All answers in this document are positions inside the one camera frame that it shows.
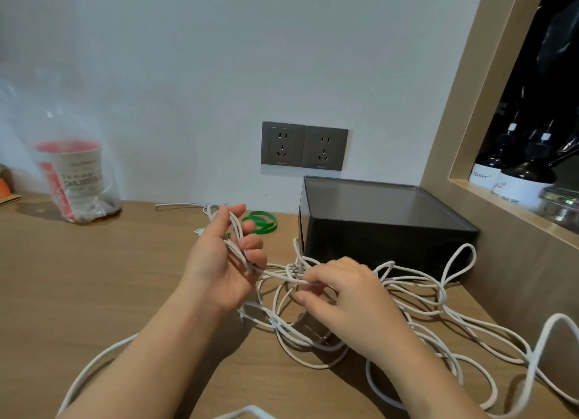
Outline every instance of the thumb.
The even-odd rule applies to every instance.
[[[213,237],[216,236],[218,238],[222,238],[227,233],[229,224],[230,224],[229,209],[225,206],[221,206],[219,208],[219,211],[217,212],[217,215],[215,215],[215,217],[213,218],[213,221],[211,221],[211,223],[207,225],[207,227],[205,228],[205,230],[203,230],[203,233],[201,235]]]
[[[302,304],[307,312],[311,313],[316,320],[322,322],[331,330],[338,311],[336,306],[330,305],[309,291],[298,291],[295,293],[294,298],[298,303]]]

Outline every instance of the person's left hand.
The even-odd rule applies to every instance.
[[[259,279],[259,274],[246,271],[243,263],[225,245],[223,238],[230,225],[229,211],[240,217],[245,212],[245,204],[220,207],[213,221],[193,245],[179,284],[179,288],[183,287],[187,293],[197,295],[205,305],[220,315],[238,309]],[[245,250],[249,262],[265,269],[267,256],[262,250],[264,241],[257,234],[251,233],[255,230],[255,223],[242,222],[242,230],[245,236],[237,241],[238,246]],[[236,239],[233,231],[230,237]]]

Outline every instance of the wooden panel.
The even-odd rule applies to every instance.
[[[264,249],[272,262],[293,262],[297,217],[277,217],[279,228],[264,235]],[[88,225],[64,222],[46,196],[25,195],[1,207],[0,417],[53,418],[83,367],[139,331],[170,295],[197,238],[194,230],[206,223],[200,209],[155,211],[142,202],[125,202],[120,216]],[[449,288],[448,297],[456,311],[492,321],[462,286]],[[266,302],[272,298],[268,294]],[[301,312],[291,305],[284,317],[293,320]],[[522,381],[519,366],[491,356],[448,321],[418,319],[452,351],[472,357],[495,377],[499,397],[492,413],[510,408]],[[302,359],[319,363],[328,357],[304,352]],[[468,393],[486,400],[486,380],[472,366],[464,372]],[[380,372],[374,375],[393,396]],[[193,418],[211,418],[249,404],[280,419],[408,418],[371,391],[364,359],[354,352],[331,370],[311,370],[288,357],[275,335],[233,314],[218,330],[177,417],[189,417],[195,407]],[[520,417],[548,415],[575,417],[535,383]]]
[[[579,236],[471,186],[468,174],[539,0],[481,0],[421,186],[481,229],[463,281],[500,324],[534,345],[546,319],[579,321]],[[579,347],[554,331],[540,367],[579,398]]]

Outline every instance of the person's right hand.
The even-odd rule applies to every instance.
[[[402,313],[380,279],[365,265],[349,257],[316,265],[303,279],[323,285],[301,285],[295,299],[343,342],[370,361],[410,330]],[[336,305],[322,300],[324,285],[337,294]]]

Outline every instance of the electrical outlet plate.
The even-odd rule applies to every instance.
[[[342,170],[348,130],[307,126],[302,167]]]
[[[263,122],[261,129],[261,164],[302,165],[306,125]]]

